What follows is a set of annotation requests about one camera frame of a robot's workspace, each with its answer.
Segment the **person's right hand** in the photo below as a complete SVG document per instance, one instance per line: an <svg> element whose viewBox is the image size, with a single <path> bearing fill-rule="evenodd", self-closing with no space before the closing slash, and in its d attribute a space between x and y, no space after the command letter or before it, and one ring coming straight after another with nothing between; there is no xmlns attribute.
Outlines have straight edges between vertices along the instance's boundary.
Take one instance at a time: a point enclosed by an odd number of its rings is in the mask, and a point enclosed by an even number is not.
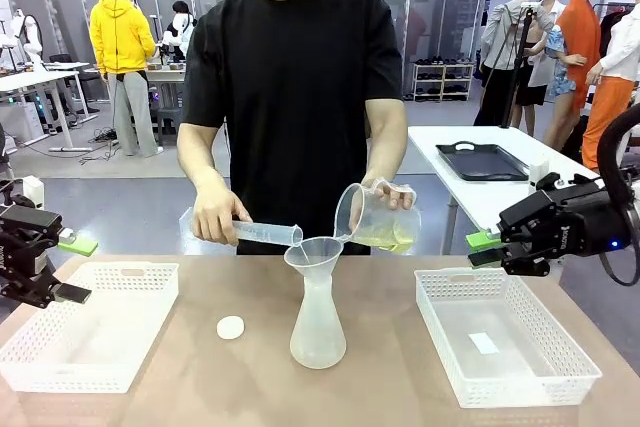
<svg viewBox="0 0 640 427"><path fill-rule="evenodd" d="M192 231L200 240L237 245L233 221L252 222L241 200L226 187L199 189L193 207Z"/></svg>

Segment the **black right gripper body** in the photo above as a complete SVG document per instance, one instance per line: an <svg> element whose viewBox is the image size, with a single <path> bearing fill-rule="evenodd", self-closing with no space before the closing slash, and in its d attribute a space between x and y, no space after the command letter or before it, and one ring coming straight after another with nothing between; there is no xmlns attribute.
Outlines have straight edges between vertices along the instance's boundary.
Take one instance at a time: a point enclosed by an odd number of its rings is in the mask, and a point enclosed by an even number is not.
<svg viewBox="0 0 640 427"><path fill-rule="evenodd" d="M554 252L592 256L628 246L628 226L607 190L596 182L574 184L548 193L555 205L551 221Z"/></svg>

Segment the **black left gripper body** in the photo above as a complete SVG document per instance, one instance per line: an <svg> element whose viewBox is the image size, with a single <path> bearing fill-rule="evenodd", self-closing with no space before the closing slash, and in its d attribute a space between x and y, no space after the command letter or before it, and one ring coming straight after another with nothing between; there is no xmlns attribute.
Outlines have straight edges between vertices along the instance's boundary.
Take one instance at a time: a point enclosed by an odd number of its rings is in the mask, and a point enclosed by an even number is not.
<svg viewBox="0 0 640 427"><path fill-rule="evenodd" d="M48 241L1 236L1 277L7 282L39 280L47 265Z"/></svg>

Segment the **person's left hand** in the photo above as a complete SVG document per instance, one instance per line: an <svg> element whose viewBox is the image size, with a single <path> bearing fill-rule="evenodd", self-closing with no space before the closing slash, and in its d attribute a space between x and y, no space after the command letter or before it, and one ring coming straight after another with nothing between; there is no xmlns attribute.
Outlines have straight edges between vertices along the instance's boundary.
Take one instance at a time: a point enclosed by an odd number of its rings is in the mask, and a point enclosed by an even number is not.
<svg viewBox="0 0 640 427"><path fill-rule="evenodd" d="M391 210L409 210L414 206L416 192L409 185L398 185L382 177L365 177L362 185Z"/></svg>

